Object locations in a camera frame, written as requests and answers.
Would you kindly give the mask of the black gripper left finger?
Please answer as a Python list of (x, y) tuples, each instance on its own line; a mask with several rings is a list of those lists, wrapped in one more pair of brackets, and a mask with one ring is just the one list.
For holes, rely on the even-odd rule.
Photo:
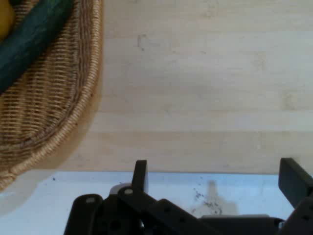
[(103, 199), (98, 194), (77, 197), (71, 207), (66, 235), (218, 235), (219, 231), (166, 199), (144, 190), (147, 161), (135, 163), (130, 184)]

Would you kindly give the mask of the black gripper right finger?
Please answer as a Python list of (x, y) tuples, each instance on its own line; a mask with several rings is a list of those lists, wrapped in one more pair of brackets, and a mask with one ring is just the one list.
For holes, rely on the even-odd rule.
[(280, 235), (313, 233), (313, 178), (294, 159), (280, 160), (278, 186), (294, 208), (285, 220)]

